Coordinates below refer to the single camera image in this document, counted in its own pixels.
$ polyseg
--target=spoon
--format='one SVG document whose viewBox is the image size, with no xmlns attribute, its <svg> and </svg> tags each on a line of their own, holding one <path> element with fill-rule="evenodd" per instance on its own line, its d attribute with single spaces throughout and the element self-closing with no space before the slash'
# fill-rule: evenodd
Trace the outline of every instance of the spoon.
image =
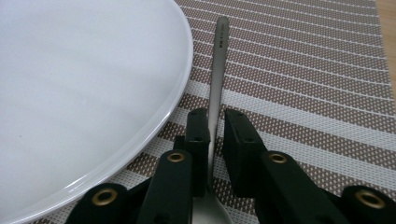
<svg viewBox="0 0 396 224">
<path fill-rule="evenodd" d="M 208 152 L 208 167 L 205 196 L 193 199 L 193 224 L 219 223 L 233 224 L 233 220 L 223 205 L 219 202 L 213 190 L 213 161 L 215 157 L 216 131 L 220 111 L 221 90 L 225 72 L 225 61 L 229 37 L 229 20 L 218 18 L 213 47 L 212 79 L 210 83 L 208 129 L 210 143 Z"/>
</svg>

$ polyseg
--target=placemat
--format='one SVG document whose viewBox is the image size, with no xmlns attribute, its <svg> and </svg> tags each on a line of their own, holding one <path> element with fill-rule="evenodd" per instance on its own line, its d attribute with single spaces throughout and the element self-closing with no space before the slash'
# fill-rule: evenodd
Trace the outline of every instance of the placemat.
<svg viewBox="0 0 396 224">
<path fill-rule="evenodd" d="M 111 179 L 128 189 L 153 175 L 207 107 L 216 20 L 230 19 L 222 108 L 245 112 L 269 150 L 290 154 L 318 186 L 366 185 L 396 200 L 396 117 L 373 0 L 176 0 L 194 40 L 191 80 L 161 133 Z M 221 115 L 215 189 L 235 223 L 258 223 L 252 200 L 232 194 Z M 73 204 L 34 223 L 64 223 Z"/>
</svg>

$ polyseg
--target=plate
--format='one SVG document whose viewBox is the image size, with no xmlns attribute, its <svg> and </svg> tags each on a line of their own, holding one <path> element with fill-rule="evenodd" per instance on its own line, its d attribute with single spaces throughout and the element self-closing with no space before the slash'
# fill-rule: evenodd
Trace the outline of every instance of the plate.
<svg viewBox="0 0 396 224">
<path fill-rule="evenodd" d="M 172 0 L 0 2 L 0 222 L 122 169 L 176 108 L 191 29 Z"/>
</svg>

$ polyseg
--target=striped placemat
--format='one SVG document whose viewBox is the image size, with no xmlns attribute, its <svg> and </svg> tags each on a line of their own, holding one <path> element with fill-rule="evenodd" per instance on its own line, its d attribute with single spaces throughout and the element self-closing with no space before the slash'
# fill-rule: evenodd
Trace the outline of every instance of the striped placemat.
<svg viewBox="0 0 396 224">
<path fill-rule="evenodd" d="M 216 19 L 231 39 L 222 107 L 245 112 L 270 150 L 290 154 L 318 186 L 379 189 L 396 200 L 396 117 L 373 0 L 176 0 L 194 40 L 191 80 L 148 148 L 111 181 L 131 188 L 153 175 L 184 134 L 187 113 L 207 107 Z M 215 189 L 235 223 L 258 223 L 250 199 L 232 195 L 219 152 Z M 35 223 L 64 223 L 73 204 Z"/>
</svg>

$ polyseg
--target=wooden table surface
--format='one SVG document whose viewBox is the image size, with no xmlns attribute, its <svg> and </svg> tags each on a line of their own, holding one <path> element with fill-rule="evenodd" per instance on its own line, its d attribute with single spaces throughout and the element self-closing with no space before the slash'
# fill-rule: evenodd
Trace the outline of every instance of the wooden table surface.
<svg viewBox="0 0 396 224">
<path fill-rule="evenodd" d="M 396 1 L 377 0 L 376 5 L 381 21 L 382 35 L 384 36 L 385 52 L 389 62 L 393 96 L 396 99 Z"/>
</svg>

